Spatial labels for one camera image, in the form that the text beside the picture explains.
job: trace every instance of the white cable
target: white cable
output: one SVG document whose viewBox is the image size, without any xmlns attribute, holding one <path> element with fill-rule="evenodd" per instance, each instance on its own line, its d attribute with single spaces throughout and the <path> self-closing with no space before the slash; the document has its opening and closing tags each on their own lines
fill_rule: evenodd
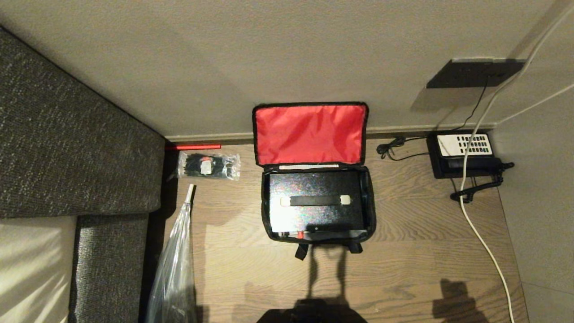
<svg viewBox="0 0 574 323">
<path fill-rule="evenodd" d="M 467 160 L 468 160 L 468 151 L 470 148 L 470 143 L 472 142 L 472 140 L 474 139 L 474 136 L 476 135 L 476 132 L 478 131 L 478 128 L 480 127 L 480 124 L 482 123 L 482 121 L 484 120 L 484 117 L 486 116 L 486 114 L 488 113 L 488 111 L 490 110 L 490 107 L 492 106 L 492 104 L 494 103 L 494 101 L 496 101 L 496 98 L 498 97 L 498 94 L 501 93 L 504 89 L 506 89 L 508 87 L 508 85 L 514 83 L 517 79 L 519 79 L 528 69 L 528 67 L 530 66 L 530 64 L 532 63 L 532 60 L 534 59 L 534 57 L 536 56 L 536 54 L 538 53 L 538 50 L 540 49 L 540 47 L 542 46 L 542 44 L 546 41 L 546 39 L 548 38 L 548 36 L 550 36 L 550 34 L 552 34 L 552 32 L 556 29 L 556 27 L 558 27 L 558 25 L 560 25 L 560 23 L 568 16 L 570 15 L 572 12 L 574 11 L 574 6 L 572 6 L 570 9 L 566 10 L 565 12 L 562 13 L 562 15 L 560 15 L 556 20 L 554 20 L 552 22 L 552 24 L 549 26 L 549 28 L 544 32 L 544 34 L 542 35 L 542 37 L 538 40 L 538 42 L 536 43 L 536 45 L 534 46 L 534 48 L 532 49 L 532 51 L 530 52 L 530 54 L 528 55 L 528 58 L 526 59 L 526 63 L 524 64 L 524 67 L 522 68 L 522 70 L 520 70 L 519 73 L 517 73 L 513 78 L 511 78 L 508 82 L 506 82 L 505 84 L 503 84 L 501 87 L 499 87 L 496 91 L 494 91 L 494 94 L 492 95 L 492 98 L 490 99 L 490 102 L 488 103 L 488 105 L 486 106 L 486 109 L 484 110 L 484 112 L 482 113 L 482 115 L 480 116 L 480 119 L 478 119 L 478 122 L 476 123 L 474 130 L 472 131 L 472 135 L 469 138 L 468 141 L 468 145 L 467 145 L 467 149 L 464 152 L 464 163 L 463 163 L 463 180 L 462 183 L 460 184 L 460 190 L 464 190 L 464 182 L 466 181 L 466 168 L 467 168 Z M 494 255 L 492 254 L 492 252 L 490 251 L 490 248 L 488 247 L 488 245 L 486 245 L 486 243 L 484 242 L 484 240 L 482 239 L 482 237 L 480 236 L 480 234 L 478 233 L 478 231 L 476 230 L 476 228 L 474 227 L 474 225 L 472 224 L 472 221 L 470 220 L 470 218 L 468 217 L 468 214 L 466 212 L 466 209 L 464 208 L 464 202 L 463 202 L 463 197 L 460 196 L 460 208 L 463 211 L 464 217 L 466 218 L 468 224 L 470 225 L 470 227 L 472 228 L 472 230 L 474 231 L 474 233 L 476 234 L 476 236 L 478 237 L 478 239 L 480 240 L 480 242 L 482 243 L 482 245 L 484 246 L 484 248 L 486 249 L 486 251 L 488 252 L 488 255 L 490 256 L 490 259 L 492 259 L 492 262 L 494 263 L 494 266 L 497 268 L 498 274 L 501 277 L 502 280 L 502 284 L 504 286 L 504 290 L 506 292 L 506 299 L 508 301 L 508 312 L 510 315 L 510 321 L 512 323 L 514 323 L 514 315 L 512 313 L 512 301 L 510 299 L 510 292 L 508 291 L 508 286 L 506 285 L 506 280 L 504 279 L 504 275 L 502 275 L 502 271 L 500 269 L 500 267 L 498 266 L 497 260 L 494 257 Z"/>
<path fill-rule="evenodd" d="M 508 120 L 510 120 L 510 119 L 512 119 L 512 118 L 514 118 L 514 117 L 520 116 L 522 113 L 524 113 L 524 112 L 526 112 L 526 111 L 532 109 L 533 107 L 537 107 L 537 106 L 541 105 L 542 103 L 544 103 L 544 102 L 546 102 L 546 101 L 548 101 L 548 100 L 550 100 L 550 99 L 552 99 L 552 98 L 555 98 L 555 97 L 559 96 L 560 94 L 562 94 L 562 93 L 564 93 L 564 92 L 570 90 L 570 89 L 573 88 L 573 87 L 574 87 L 574 84 L 570 84 L 569 86 L 563 88 L 562 90 L 560 90 L 560 91 L 558 91 L 558 92 L 556 92 L 556 93 L 554 93 L 554 94 L 552 94 L 552 95 L 550 95 L 550 96 L 548 96 L 548 97 L 546 97 L 546 98 L 544 98 L 544 99 L 542 99 L 542 100 L 536 102 L 535 104 L 533 104 L 533 105 L 527 107 L 526 109 L 520 110 L 520 111 L 516 112 L 515 114 L 513 114 L 513 115 L 511 115 L 511 116 L 508 116 L 508 117 L 506 117 L 506 118 L 504 118 L 504 119 L 498 121 L 498 122 L 497 122 L 497 126 L 499 126 L 501 123 L 506 122 L 506 121 L 508 121 Z"/>
</svg>

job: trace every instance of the black wall plate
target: black wall plate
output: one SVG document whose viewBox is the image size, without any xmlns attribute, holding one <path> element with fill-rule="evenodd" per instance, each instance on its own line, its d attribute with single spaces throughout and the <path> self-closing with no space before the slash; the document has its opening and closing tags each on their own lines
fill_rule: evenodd
<svg viewBox="0 0 574 323">
<path fill-rule="evenodd" d="M 453 87 L 499 86 L 509 77 L 520 71 L 525 60 L 515 59 L 452 59 L 432 80 L 427 89 L 446 89 Z"/>
</svg>

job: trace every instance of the white cushion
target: white cushion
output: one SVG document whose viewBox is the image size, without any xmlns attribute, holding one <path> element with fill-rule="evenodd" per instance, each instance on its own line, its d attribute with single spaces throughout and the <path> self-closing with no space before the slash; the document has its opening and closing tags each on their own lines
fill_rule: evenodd
<svg viewBox="0 0 574 323">
<path fill-rule="evenodd" d="M 76 217 L 0 219 L 0 322 L 67 322 Z"/>
</svg>

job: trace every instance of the gray sofa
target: gray sofa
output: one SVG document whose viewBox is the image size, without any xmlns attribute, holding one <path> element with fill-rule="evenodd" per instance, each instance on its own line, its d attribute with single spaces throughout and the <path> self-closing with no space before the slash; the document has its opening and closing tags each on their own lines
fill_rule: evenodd
<svg viewBox="0 0 574 323">
<path fill-rule="evenodd" d="M 3 29 L 0 80 L 0 224 L 77 217 L 68 321 L 136 322 L 165 140 Z"/>
</svg>

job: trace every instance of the clear plastic bag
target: clear plastic bag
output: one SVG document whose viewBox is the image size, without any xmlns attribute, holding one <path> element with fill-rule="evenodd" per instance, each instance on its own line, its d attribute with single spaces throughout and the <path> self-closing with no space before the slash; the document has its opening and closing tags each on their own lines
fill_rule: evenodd
<svg viewBox="0 0 574 323">
<path fill-rule="evenodd" d="M 204 155 L 180 152 L 177 177 L 208 177 L 239 180 L 239 155 Z"/>
<path fill-rule="evenodd" d="M 193 293 L 190 212 L 195 186 L 189 185 L 185 202 L 161 252 L 149 297 L 146 323 L 197 323 Z"/>
</svg>

